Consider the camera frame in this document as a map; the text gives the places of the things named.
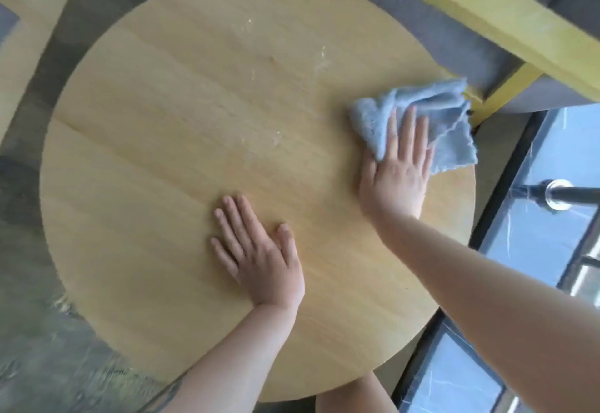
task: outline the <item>cleaning rag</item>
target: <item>cleaning rag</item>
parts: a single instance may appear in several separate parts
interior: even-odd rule
[[[470,102],[463,96],[466,86],[466,78],[460,78],[396,88],[376,99],[361,98],[350,107],[350,121],[375,160],[381,161],[392,111],[397,111],[397,129],[400,130],[404,112],[415,105],[417,117],[429,116],[429,142],[436,145],[431,174],[471,165],[477,163],[477,151],[467,114]]]

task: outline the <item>wooden tabletop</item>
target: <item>wooden tabletop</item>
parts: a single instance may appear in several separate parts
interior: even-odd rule
[[[347,103],[439,68],[366,0],[150,0],[85,56],[44,148],[41,207],[77,309],[133,367],[170,381],[250,310],[211,253],[243,191],[295,231],[307,293],[261,400],[379,366],[436,304],[361,215]],[[466,243],[473,168],[431,180],[423,220]]]

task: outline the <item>tiled floor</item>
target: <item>tiled floor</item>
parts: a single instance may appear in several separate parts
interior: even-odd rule
[[[143,1],[68,2],[0,147],[0,412],[130,412],[159,388],[132,371],[64,301],[38,203],[44,135],[68,76],[103,32]],[[492,145],[501,148],[488,151],[507,159],[523,118],[504,118],[502,128],[490,136]],[[485,137],[480,138],[485,144]],[[502,166],[499,161],[485,168],[492,177],[487,182],[478,179],[492,187]],[[409,356],[407,348],[379,369],[388,391]],[[262,410],[310,411],[311,405],[309,399]]]

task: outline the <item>black metal frame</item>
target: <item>black metal frame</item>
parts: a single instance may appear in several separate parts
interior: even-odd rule
[[[555,117],[556,115],[553,115],[552,112],[532,113],[529,117],[529,121],[527,121],[527,125],[515,146],[511,158],[507,162],[484,212],[471,234],[469,247],[472,249],[481,250],[486,235],[498,231],[500,219],[497,219],[496,217],[499,214],[503,215],[508,210],[507,200],[505,200],[506,196],[509,195],[514,181],[518,180],[523,174],[526,174],[521,168],[523,163],[526,160],[532,161],[532,159],[535,158],[539,146],[534,145],[534,140],[538,135],[543,137],[545,133],[547,133],[550,129],[551,122],[554,121]],[[441,309],[438,309],[429,323],[425,326],[424,333],[417,343],[415,351],[411,355],[409,363],[392,393],[392,401],[398,409],[400,409],[400,405],[403,401],[412,401],[409,397],[412,396],[416,390],[411,393],[409,391],[410,386],[423,364],[428,363],[433,357],[433,350],[441,339],[441,333],[439,333],[439,331],[445,319],[446,314]],[[470,348],[469,353],[471,352],[476,355],[472,348]],[[482,361],[480,365],[482,365],[486,371],[489,371]]]

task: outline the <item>right hand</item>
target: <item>right hand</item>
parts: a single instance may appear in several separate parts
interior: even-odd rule
[[[215,217],[224,244],[211,238],[217,257],[255,307],[274,305],[295,316],[304,297],[304,274],[289,226],[280,225],[270,236],[246,197],[225,196],[223,205]]]
[[[434,146],[428,147],[428,118],[415,119],[412,106],[404,113],[398,138],[396,111],[392,111],[383,160],[377,164],[371,151],[365,151],[359,199],[376,229],[394,217],[421,216]]]

